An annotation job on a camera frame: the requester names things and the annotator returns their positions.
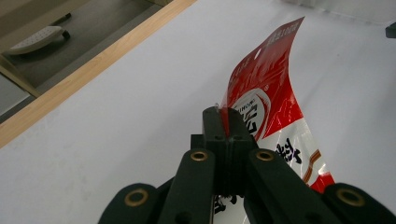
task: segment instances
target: wooden edge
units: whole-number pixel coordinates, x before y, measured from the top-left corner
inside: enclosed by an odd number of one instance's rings
[[[143,42],[196,0],[174,0],[99,53],[20,112],[0,124],[0,148],[26,131],[111,64]]]

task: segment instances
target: screw hole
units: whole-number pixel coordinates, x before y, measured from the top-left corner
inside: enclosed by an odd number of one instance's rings
[[[137,207],[145,203],[149,198],[149,194],[144,189],[135,189],[129,192],[124,199],[126,205]]]
[[[361,207],[365,205],[364,198],[353,189],[339,189],[336,191],[337,197],[351,206]]]
[[[256,157],[261,161],[271,161],[274,159],[274,155],[267,151],[259,151]]]
[[[194,161],[206,161],[207,159],[207,154],[203,151],[196,151],[191,154],[191,158]]]

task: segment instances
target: snack package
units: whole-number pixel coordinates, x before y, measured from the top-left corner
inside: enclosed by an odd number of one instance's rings
[[[323,192],[334,181],[289,80],[291,44],[303,19],[277,28],[235,67],[221,113],[227,119],[225,108],[239,111],[259,147],[278,153],[305,184]]]

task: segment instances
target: black plastic part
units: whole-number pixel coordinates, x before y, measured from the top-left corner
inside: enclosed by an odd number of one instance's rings
[[[254,202],[258,196],[276,223],[341,223],[274,151],[255,149],[250,152],[248,159],[247,174],[251,187],[247,190],[246,198]],[[259,217],[248,218],[262,223]]]
[[[203,134],[191,136],[191,148],[204,147],[215,153],[215,194],[225,197],[244,194],[248,153],[257,147],[236,110],[229,109],[228,119],[230,133],[226,136],[219,109],[209,107],[203,113]]]
[[[396,22],[385,29],[387,38],[396,38]]]
[[[348,184],[327,187],[322,198],[344,223],[396,223],[396,216],[384,205]]]
[[[70,39],[70,34],[66,30],[62,33],[62,36],[64,37],[65,40]]]
[[[205,149],[184,154],[157,223],[212,223],[215,162]]]

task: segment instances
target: red plastic bag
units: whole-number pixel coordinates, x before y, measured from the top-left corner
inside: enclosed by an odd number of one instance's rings
[[[334,181],[289,80],[291,44],[303,19],[277,28],[235,67],[222,108],[238,110],[259,147],[278,153],[305,184],[323,192]],[[226,111],[221,110],[223,119]]]

